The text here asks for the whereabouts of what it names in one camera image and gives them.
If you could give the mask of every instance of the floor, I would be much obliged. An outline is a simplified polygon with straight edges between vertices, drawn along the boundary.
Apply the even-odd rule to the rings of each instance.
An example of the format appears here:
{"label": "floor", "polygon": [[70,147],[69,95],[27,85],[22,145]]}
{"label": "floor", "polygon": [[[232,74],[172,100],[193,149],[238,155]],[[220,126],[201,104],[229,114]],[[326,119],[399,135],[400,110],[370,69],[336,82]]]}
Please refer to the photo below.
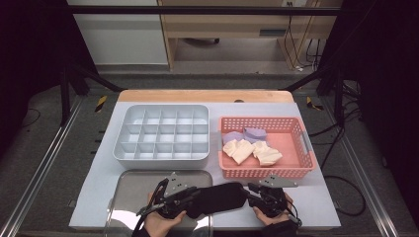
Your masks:
{"label": "floor", "polygon": [[[315,54],[314,46],[308,54]],[[306,65],[302,71],[289,70],[278,44],[272,39],[221,39],[219,44],[212,40],[184,39],[180,41],[171,71],[149,67],[138,73],[137,68],[130,68],[128,72],[126,68],[101,68],[101,74],[121,87],[135,89],[277,90],[315,69],[312,56],[302,58],[302,64]],[[340,206],[338,215],[342,227],[303,232],[315,236],[419,236],[391,173],[381,163],[379,150],[362,123],[353,98],[344,98],[347,114],[354,113],[348,116],[343,136],[339,136],[336,127],[320,135],[314,134],[335,122],[331,115],[333,95],[318,97],[317,83],[310,82],[293,95],[307,131],[312,135],[310,139],[317,159],[325,164],[323,174],[329,176],[326,179],[329,192]],[[347,83],[357,89],[356,82]],[[20,227],[19,232],[14,233],[19,236],[101,236],[100,230],[76,232],[68,227],[84,177],[118,98],[117,93],[95,82],[89,81],[89,85],[88,97],[71,95],[71,103],[80,110],[68,131],[62,131],[59,126],[59,88],[51,88],[31,99],[22,130],[0,160],[2,233],[7,233],[14,225]],[[103,95],[107,95],[108,100],[100,113],[94,113]],[[307,105],[307,97],[313,107]],[[51,142],[58,133],[65,133],[65,139],[56,141],[59,151],[51,151]],[[330,150],[335,139],[336,146]],[[362,197],[366,199],[366,210],[357,214],[355,212],[363,209]]]}

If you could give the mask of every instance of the black cable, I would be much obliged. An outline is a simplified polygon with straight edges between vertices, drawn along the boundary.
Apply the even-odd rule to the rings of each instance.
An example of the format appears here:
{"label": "black cable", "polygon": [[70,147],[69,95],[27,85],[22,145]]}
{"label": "black cable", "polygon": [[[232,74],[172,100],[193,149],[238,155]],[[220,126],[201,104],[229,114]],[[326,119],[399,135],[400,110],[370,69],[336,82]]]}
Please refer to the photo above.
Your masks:
{"label": "black cable", "polygon": [[[347,122],[348,121],[348,118],[351,116],[351,115],[353,115],[354,113],[356,113],[356,112],[358,112],[360,109],[359,108],[355,108],[355,109],[353,109],[353,110],[351,110],[349,113],[347,113],[345,116],[344,116],[344,121],[345,122]],[[330,130],[331,128],[333,128],[334,126],[336,126],[337,125],[337,123],[335,123],[335,124],[333,124],[333,125],[331,125],[331,126],[329,126],[329,127],[327,127],[326,129],[323,129],[323,131],[324,130]],[[323,160],[323,162],[321,163],[321,165],[320,165],[320,170],[321,171],[323,171],[323,168],[324,168],[324,166],[325,166],[325,164],[326,164],[326,161],[329,159],[329,157],[330,157],[330,153],[331,153],[331,151],[333,150],[333,147],[335,146],[335,144],[337,143],[337,141],[343,136],[343,134],[344,134],[344,131],[345,131],[345,126],[342,126],[340,129],[339,129],[339,131],[338,131],[338,134],[336,135],[336,137],[333,139],[333,141],[332,141],[332,143],[331,143],[331,146],[330,146],[330,148],[329,148],[329,150],[327,151],[327,153],[326,153],[326,155],[325,155],[325,157],[324,157],[324,160]],[[364,211],[366,210],[366,208],[367,208],[367,202],[366,202],[366,199],[365,199],[365,197],[364,197],[364,195],[363,195],[363,193],[362,193],[362,191],[355,185],[355,184],[353,184],[352,182],[350,182],[349,180],[347,180],[347,179],[344,179],[344,178],[342,178],[342,177],[338,177],[338,176],[331,176],[331,175],[329,175],[329,176],[323,176],[324,177],[324,179],[338,179],[338,180],[341,180],[341,181],[343,181],[343,182],[346,182],[347,184],[349,184],[350,186],[352,186],[359,194],[360,194],[360,196],[361,196],[361,198],[362,198],[362,208],[361,208],[361,210],[359,210],[359,211],[357,211],[357,212],[348,212],[348,211],[346,211],[346,210],[343,210],[343,209],[341,209],[341,208],[336,208],[336,211],[338,211],[338,212],[340,212],[340,213],[342,213],[342,214],[346,214],[346,215],[349,215],[349,216],[359,216],[359,215],[361,215],[361,214],[363,214],[364,213]]]}
{"label": "black cable", "polygon": [[331,144],[331,146],[330,146],[329,150],[327,151],[326,156],[324,157],[323,162],[321,163],[321,166],[320,166],[320,170],[321,170],[321,171],[323,170],[324,165],[326,164],[326,161],[329,159],[329,157],[330,157],[330,153],[332,152],[333,147],[336,145],[337,140],[338,140],[338,139],[340,139],[340,136],[341,136],[341,134],[343,134],[342,132],[343,132],[344,130],[345,130],[345,127],[341,127],[341,128],[339,129],[338,134],[335,136],[335,139],[333,139],[333,142],[332,142],[332,144]]}
{"label": "black cable", "polygon": [[284,47],[285,47],[285,49],[286,49],[286,53],[287,53],[287,55],[288,55],[288,57],[289,57],[289,59],[290,59],[291,65],[293,66],[293,68],[296,68],[296,66],[293,64],[293,61],[292,61],[291,56],[290,56],[290,53],[288,52],[288,49],[287,49],[287,35],[290,33],[291,41],[292,41],[292,43],[293,43],[293,51],[294,51],[294,53],[295,53],[295,59],[296,59],[296,61],[300,64],[300,67],[301,67],[301,68],[304,68],[304,67],[306,67],[306,66],[310,66],[310,65],[303,64],[303,63],[301,63],[301,62],[299,61],[299,59],[298,59],[298,54],[296,53],[295,42],[294,42],[294,40],[293,40],[293,33],[292,33],[292,31],[291,31],[291,22],[292,22],[292,19],[293,19],[293,16],[290,16],[290,20],[289,20],[289,25],[288,25],[288,28],[287,28],[287,32],[286,32],[286,35],[284,36]]}
{"label": "black cable", "polygon": [[362,213],[364,213],[364,211],[365,211],[365,210],[366,210],[366,208],[367,208],[367,201],[366,201],[366,199],[365,199],[365,197],[364,197],[363,193],[361,192],[361,190],[360,190],[360,189],[359,189],[359,188],[358,188],[358,187],[357,187],[354,183],[352,183],[352,182],[350,182],[349,180],[344,179],[344,178],[342,178],[342,177],[339,177],[339,176],[332,176],[332,175],[324,176],[324,179],[336,179],[336,180],[340,180],[340,181],[343,181],[343,182],[345,182],[345,183],[349,184],[350,186],[352,186],[352,188],[354,188],[354,189],[358,192],[358,194],[360,194],[361,199],[363,200],[361,210],[359,210],[359,211],[357,211],[357,212],[355,212],[355,213],[345,211],[345,210],[343,210],[343,209],[341,209],[341,208],[336,208],[336,210],[337,210],[337,211],[341,212],[342,214],[349,215],[349,216],[359,216],[359,215],[361,215]]}
{"label": "black cable", "polygon": [[[288,33],[290,33],[290,37],[291,37],[291,40],[292,40],[292,43],[293,43],[293,51],[294,51],[294,53],[295,53],[295,59],[296,59],[296,61],[300,64],[300,67],[301,67],[301,68],[304,68],[304,67],[306,67],[306,66],[310,66],[310,65],[309,65],[309,64],[307,65],[307,64],[301,63],[301,62],[299,61],[299,59],[298,59],[298,54],[296,53],[295,42],[294,42],[294,40],[293,40],[293,33],[292,33],[292,30],[291,30],[291,23],[292,23],[292,19],[293,19],[293,16],[292,16],[292,15],[290,15],[289,25],[288,25],[288,28],[287,28],[286,35],[284,36],[284,48],[286,49],[286,53],[287,53],[287,55],[288,55],[288,57],[289,57],[289,59],[290,59],[290,62],[291,62],[292,67],[293,67],[293,68],[295,68],[295,65],[293,64],[293,61],[292,61],[291,56],[290,56],[290,53],[288,52],[288,49],[287,49],[287,35],[288,35]],[[305,28],[305,32],[304,32],[304,34],[303,34],[304,36],[305,36],[305,35],[307,34],[307,32],[308,32],[308,27],[309,27],[309,24],[307,24],[307,26],[306,26],[306,28]]]}
{"label": "black cable", "polygon": [[30,125],[34,124],[34,123],[35,123],[35,122],[37,122],[37,121],[38,121],[38,119],[40,119],[40,117],[41,117],[41,112],[40,112],[39,110],[36,110],[36,109],[28,109],[28,111],[35,111],[35,112],[37,112],[37,113],[38,113],[38,116],[37,116],[37,118],[35,118],[33,121],[29,122],[28,124],[24,124],[24,125],[22,125],[22,127],[26,127],[26,126],[30,126]]}

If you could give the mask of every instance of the gray carpet floor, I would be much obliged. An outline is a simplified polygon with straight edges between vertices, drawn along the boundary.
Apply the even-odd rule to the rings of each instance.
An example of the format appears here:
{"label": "gray carpet floor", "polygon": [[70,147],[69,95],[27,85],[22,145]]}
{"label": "gray carpet floor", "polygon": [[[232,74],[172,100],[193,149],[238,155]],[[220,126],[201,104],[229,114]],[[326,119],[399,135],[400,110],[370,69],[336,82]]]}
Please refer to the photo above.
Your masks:
{"label": "gray carpet floor", "polygon": [[[237,75],[233,73],[229,75],[224,71],[195,75],[182,70],[178,69],[173,73],[124,76],[120,73],[112,73],[104,75],[104,77],[119,86],[130,89],[272,90],[290,85],[303,76],[295,73],[283,75],[273,75],[275,73]],[[73,201],[77,201],[83,181],[118,98],[118,93],[103,90],[94,82],[89,83],[92,90],[87,97],[83,97],[81,111],[26,214],[20,228],[21,236],[101,236],[101,231],[80,232],[68,227],[73,211]],[[326,110],[319,111],[306,105],[307,96],[310,96],[314,105],[332,101],[331,97],[318,97],[311,90],[312,88],[304,87],[293,93],[309,134],[333,124],[333,120]],[[99,113],[95,113],[98,100],[103,95],[108,96],[107,102]],[[350,100],[351,98],[345,98],[345,103]],[[59,88],[54,87],[35,95],[30,101],[29,108],[22,129],[14,138],[15,141],[8,152],[0,160],[0,225],[4,225],[12,214],[59,129],[61,120]],[[346,112],[356,108],[356,104],[348,104]],[[362,161],[363,167],[374,184],[398,234],[400,236],[419,236],[419,231],[409,215],[391,173],[382,166],[378,148],[359,119],[360,116],[360,114],[353,114],[351,118],[347,119],[344,134],[351,141]],[[336,130],[332,129],[310,138],[319,163],[325,159],[330,143],[336,134]],[[337,175],[357,184],[341,146],[341,140],[337,142],[330,153],[323,174]],[[335,179],[327,179],[326,183],[333,200],[339,202],[343,210],[357,212],[362,208],[362,199],[353,187]],[[338,215],[342,227],[328,231],[303,231],[303,233],[315,236],[382,236],[377,227],[377,221],[368,206],[359,216],[349,216],[340,212]]]}

